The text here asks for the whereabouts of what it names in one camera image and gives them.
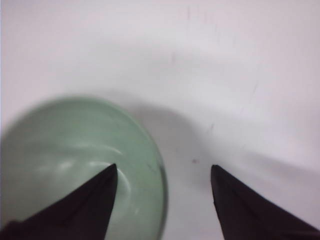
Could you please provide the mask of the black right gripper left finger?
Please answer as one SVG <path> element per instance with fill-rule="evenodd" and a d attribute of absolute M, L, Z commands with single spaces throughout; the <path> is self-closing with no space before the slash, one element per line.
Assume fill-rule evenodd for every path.
<path fill-rule="evenodd" d="M 118 171 L 112 164 L 66 197 L 23 221 L 11 221 L 2 240 L 103 240 L 112 215 Z"/>

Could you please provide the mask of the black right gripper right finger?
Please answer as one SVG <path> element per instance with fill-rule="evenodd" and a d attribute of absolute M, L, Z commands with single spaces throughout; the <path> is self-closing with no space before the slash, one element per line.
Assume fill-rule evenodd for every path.
<path fill-rule="evenodd" d="M 213 203 L 226 240 L 318 240 L 319 229 L 267 200 L 219 165 L 210 172 Z"/>

